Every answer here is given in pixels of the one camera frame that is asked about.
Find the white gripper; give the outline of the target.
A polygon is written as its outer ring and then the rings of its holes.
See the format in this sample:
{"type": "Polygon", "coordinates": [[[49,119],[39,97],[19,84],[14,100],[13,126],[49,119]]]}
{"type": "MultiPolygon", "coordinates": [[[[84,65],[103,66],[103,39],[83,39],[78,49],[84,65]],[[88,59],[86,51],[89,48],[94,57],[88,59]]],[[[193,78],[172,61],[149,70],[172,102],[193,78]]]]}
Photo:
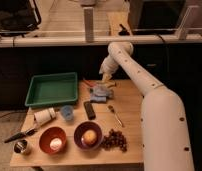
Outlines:
{"type": "Polygon", "coordinates": [[[112,78],[112,74],[114,74],[119,68],[119,64],[108,55],[102,62],[99,73],[103,74],[102,82],[107,83],[112,78]]]}

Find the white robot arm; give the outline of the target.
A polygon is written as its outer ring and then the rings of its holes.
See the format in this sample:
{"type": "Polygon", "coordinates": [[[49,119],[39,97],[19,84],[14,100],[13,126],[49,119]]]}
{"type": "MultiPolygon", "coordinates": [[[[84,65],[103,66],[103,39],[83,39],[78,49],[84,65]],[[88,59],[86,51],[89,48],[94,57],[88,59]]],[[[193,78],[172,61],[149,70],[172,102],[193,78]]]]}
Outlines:
{"type": "Polygon", "coordinates": [[[111,42],[99,73],[121,66],[143,95],[141,128],[144,171],[195,171],[181,98],[131,58],[130,42],[111,42]]]}

